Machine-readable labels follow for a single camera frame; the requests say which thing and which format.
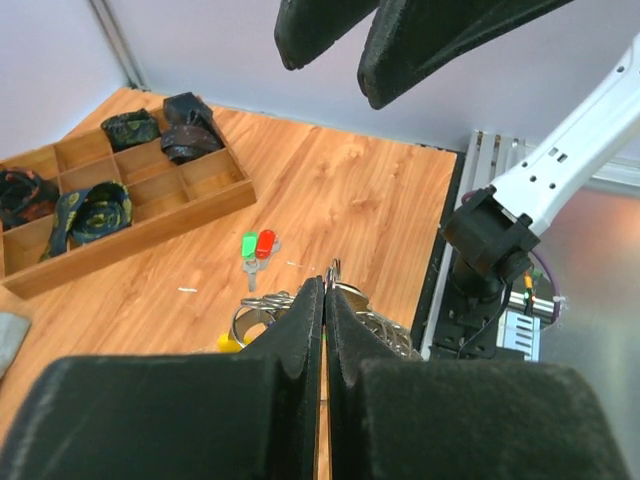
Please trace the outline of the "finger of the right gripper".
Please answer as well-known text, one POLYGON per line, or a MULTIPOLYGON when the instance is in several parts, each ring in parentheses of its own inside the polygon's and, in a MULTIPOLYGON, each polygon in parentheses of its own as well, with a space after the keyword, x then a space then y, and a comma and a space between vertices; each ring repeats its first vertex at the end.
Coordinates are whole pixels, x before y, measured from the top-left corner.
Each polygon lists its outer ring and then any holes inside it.
POLYGON ((357 76, 380 110, 455 58, 566 4, 564 0, 382 1, 357 76))
POLYGON ((274 40, 284 67, 304 68, 378 5, 374 0, 282 0, 274 40))

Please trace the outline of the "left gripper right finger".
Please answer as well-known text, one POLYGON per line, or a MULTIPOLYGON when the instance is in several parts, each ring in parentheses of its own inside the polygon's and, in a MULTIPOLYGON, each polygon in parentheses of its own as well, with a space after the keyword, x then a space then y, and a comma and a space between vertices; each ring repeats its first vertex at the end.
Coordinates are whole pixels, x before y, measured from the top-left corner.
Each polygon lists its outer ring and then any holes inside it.
POLYGON ((406 360, 325 296, 336 479, 626 479, 597 395, 573 368, 406 360))

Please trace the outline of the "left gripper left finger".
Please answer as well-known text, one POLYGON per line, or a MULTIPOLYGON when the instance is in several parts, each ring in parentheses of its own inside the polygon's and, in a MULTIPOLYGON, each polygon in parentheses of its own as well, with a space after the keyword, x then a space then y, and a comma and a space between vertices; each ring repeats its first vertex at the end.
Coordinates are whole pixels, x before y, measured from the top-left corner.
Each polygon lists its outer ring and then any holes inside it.
POLYGON ((311 479, 325 286, 235 354, 69 356, 1 450, 5 479, 311 479))

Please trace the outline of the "red capped key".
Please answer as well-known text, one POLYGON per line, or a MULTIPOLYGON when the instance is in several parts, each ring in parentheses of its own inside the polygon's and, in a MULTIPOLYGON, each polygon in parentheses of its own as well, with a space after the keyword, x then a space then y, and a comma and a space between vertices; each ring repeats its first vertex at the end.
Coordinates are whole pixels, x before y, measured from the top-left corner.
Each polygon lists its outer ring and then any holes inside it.
POLYGON ((281 248, 281 242, 273 230, 263 230, 258 234, 255 248, 255 257, 262 267, 265 267, 269 259, 281 248))

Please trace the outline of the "green capped key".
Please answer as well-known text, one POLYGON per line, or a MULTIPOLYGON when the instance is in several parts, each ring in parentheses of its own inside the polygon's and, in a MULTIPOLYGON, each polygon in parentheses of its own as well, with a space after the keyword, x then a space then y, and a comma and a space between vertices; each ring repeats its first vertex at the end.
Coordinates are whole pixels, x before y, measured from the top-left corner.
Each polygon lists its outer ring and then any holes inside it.
POLYGON ((250 292, 256 290, 256 277, 261 270, 260 261, 256 257, 257 244, 258 234, 256 232, 247 232, 243 235, 241 242, 242 269, 248 276, 250 292))

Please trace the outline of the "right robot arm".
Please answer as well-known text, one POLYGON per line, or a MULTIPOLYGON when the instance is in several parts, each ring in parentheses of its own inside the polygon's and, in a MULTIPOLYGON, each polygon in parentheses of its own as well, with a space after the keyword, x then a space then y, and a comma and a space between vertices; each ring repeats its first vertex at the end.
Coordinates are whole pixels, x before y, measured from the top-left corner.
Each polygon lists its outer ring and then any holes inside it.
MULTIPOLYGON (((284 1, 274 40, 285 68, 313 62, 372 18, 357 70, 382 109, 453 59, 559 8, 556 1, 284 1)), ((442 237, 457 252, 453 280, 468 297, 515 280, 563 206, 639 132, 639 46, 528 156, 477 189, 442 237)))

